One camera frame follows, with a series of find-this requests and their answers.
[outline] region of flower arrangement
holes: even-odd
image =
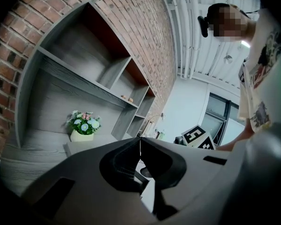
[[[96,132],[100,127],[100,117],[92,118],[93,113],[82,113],[77,110],[72,112],[72,117],[68,121],[68,124],[76,130],[79,134],[90,135]]]

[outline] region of ceiling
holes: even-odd
[[[175,41],[177,75],[184,79],[208,82],[239,96],[238,71],[249,54],[241,42],[220,42],[211,32],[204,38],[200,32],[198,16],[205,17],[214,3],[232,3],[244,12],[260,8],[260,0],[164,0],[167,6]],[[253,20],[258,14],[248,15]],[[232,62],[225,62],[225,57]]]

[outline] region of brick wall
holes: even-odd
[[[15,120],[21,72],[42,35],[85,0],[18,0],[0,25],[0,153]],[[175,80],[173,39],[162,0],[97,0],[144,69],[157,98],[148,118],[159,114]]]

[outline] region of neck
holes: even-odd
[[[243,41],[251,45],[251,41],[255,34],[255,29],[256,29],[256,22],[250,19],[248,21],[248,26],[247,26],[247,30],[245,31]]]

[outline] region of black hair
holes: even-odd
[[[198,21],[200,23],[201,33],[203,37],[207,38],[208,36],[209,24],[213,24],[213,25],[217,24],[217,21],[219,19],[220,8],[226,8],[226,7],[230,7],[230,5],[226,3],[215,3],[208,8],[207,17],[202,17],[202,16],[198,17]],[[240,10],[240,13],[248,17],[248,15],[243,10]]]

